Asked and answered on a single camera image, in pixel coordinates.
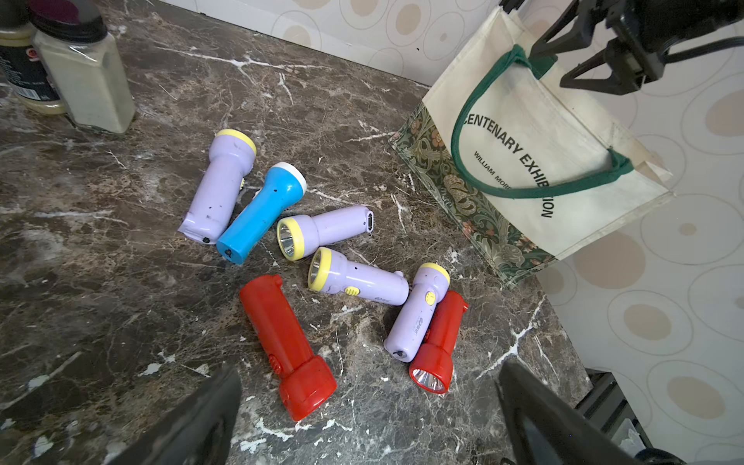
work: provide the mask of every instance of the marble countertop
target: marble countertop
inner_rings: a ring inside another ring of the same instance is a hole
[[[518,356],[564,400],[586,373],[534,278],[499,289],[460,230],[388,145],[426,87],[159,2],[101,2],[138,114],[127,134],[35,115],[0,83],[0,461],[101,464],[223,364],[243,401],[231,464],[498,463],[511,456],[494,378]],[[258,146],[238,208],[278,161],[308,191],[286,214],[356,203],[372,235],[335,248],[401,270],[444,265],[469,302],[445,396],[382,341],[399,311],[307,289],[309,259],[268,233],[244,266],[176,232],[217,130]],[[238,299],[279,274],[338,381],[295,425]]]

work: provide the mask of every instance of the flashlight switch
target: flashlight switch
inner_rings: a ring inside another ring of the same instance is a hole
[[[277,359],[273,353],[269,354],[269,364],[272,366],[272,370],[274,370],[274,373],[276,373],[277,375],[281,375],[281,363],[279,363],[279,359]]]

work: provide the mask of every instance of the tote bag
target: tote bag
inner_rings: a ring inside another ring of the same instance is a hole
[[[401,158],[513,286],[673,198],[671,174],[495,9],[404,127]]]

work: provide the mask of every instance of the blue flashlight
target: blue flashlight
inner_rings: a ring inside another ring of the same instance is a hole
[[[281,212],[299,202],[305,190],[305,178],[291,164],[281,161],[269,168],[256,197],[217,240],[217,250],[232,263],[242,265]]]

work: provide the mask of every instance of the flashlight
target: flashlight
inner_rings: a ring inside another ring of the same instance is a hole
[[[383,345],[394,358],[410,362],[416,356],[426,328],[434,314],[434,306],[444,298],[449,288],[449,273],[436,263],[424,263],[414,276],[411,296],[400,309],[393,328]]]
[[[309,217],[282,218],[277,224],[277,239],[287,260],[305,258],[319,246],[337,243],[363,232],[372,232],[374,215],[362,205],[339,208]]]
[[[434,311],[426,340],[408,366],[411,378],[429,392],[444,394],[452,381],[452,351],[468,304],[455,291],[448,291]]]
[[[312,257],[307,286],[316,292],[345,292],[390,305],[400,305],[408,297],[408,282],[403,272],[390,273],[362,265],[326,247],[319,248]]]
[[[337,384],[323,357],[312,353],[281,284],[278,275],[258,277],[240,290],[240,300],[281,379],[281,401],[289,416],[300,421],[328,400]]]
[[[291,164],[281,161],[269,168],[256,197],[217,240],[217,251],[232,263],[242,265],[281,212],[299,202],[305,190],[305,178]]]
[[[228,227],[243,177],[255,159],[256,144],[247,135],[235,129],[219,131],[209,147],[209,167],[179,231],[189,239],[214,244]]]

